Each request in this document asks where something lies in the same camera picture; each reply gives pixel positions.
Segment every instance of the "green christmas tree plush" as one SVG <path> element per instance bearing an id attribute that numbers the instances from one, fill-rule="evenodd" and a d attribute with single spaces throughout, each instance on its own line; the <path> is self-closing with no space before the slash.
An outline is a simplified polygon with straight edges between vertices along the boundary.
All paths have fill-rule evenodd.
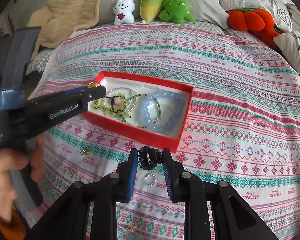
<path id="1" fill-rule="evenodd" d="M 159 17 L 163 21 L 172 21 L 176 24 L 183 24 L 184 20 L 188 22 L 195 21 L 187 0 L 164 0 L 162 6 L 164 10 Z"/>

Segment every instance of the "patterned tablecloth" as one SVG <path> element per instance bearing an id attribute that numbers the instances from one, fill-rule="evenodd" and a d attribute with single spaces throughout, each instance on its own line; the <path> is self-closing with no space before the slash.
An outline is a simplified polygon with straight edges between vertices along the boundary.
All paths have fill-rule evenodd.
<path id="1" fill-rule="evenodd" d="M 193 85 L 173 159 L 202 180 L 228 181 L 279 239 L 300 231 L 300 77 L 278 53 L 187 25 L 100 26 L 54 51 L 35 94 L 86 85 L 102 70 Z M 74 181 L 99 180 L 143 146 L 82 116 L 46 135 L 44 203 L 32 213 L 21 208 L 31 226 Z M 117 204 L 119 239 L 183 239 L 184 205 L 170 202 L 161 165 L 154 174 L 149 187 L 138 170 L 131 202 Z M 212 222 L 211 231 L 214 239 Z"/>

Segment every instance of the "carrot plush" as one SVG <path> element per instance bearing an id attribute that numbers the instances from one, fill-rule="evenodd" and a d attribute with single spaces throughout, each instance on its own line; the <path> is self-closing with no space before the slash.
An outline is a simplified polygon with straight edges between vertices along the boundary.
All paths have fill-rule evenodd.
<path id="1" fill-rule="evenodd" d="M 274 19 L 264 9 L 238 9 L 227 12 L 230 16 L 228 24 L 239 31 L 261 31 L 264 28 L 272 28 Z"/>
<path id="2" fill-rule="evenodd" d="M 150 23 L 157 16 L 163 0 L 141 0 L 140 15 L 144 23 Z"/>

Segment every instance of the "human hand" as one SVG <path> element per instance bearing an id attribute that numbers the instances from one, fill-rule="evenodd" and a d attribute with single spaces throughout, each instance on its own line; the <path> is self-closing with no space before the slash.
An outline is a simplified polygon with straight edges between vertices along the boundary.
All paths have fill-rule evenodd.
<path id="1" fill-rule="evenodd" d="M 43 142 L 44 135 L 41 134 L 38 136 L 37 147 L 30 159 L 31 178 L 36 182 L 41 182 L 44 176 Z M 6 222 L 11 221 L 12 203 L 18 197 L 11 182 L 9 170 L 21 170 L 28 163 L 27 155 L 8 148 L 0 150 L 0 217 Z"/>

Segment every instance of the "pillow with animal print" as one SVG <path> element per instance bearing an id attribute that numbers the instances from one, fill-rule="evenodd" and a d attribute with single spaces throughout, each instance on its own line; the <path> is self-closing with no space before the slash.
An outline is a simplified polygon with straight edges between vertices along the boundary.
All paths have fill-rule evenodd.
<path id="1" fill-rule="evenodd" d="M 300 75 L 300 33 L 293 31 L 290 33 L 282 33 L 273 38 L 273 41 L 293 69 Z"/>

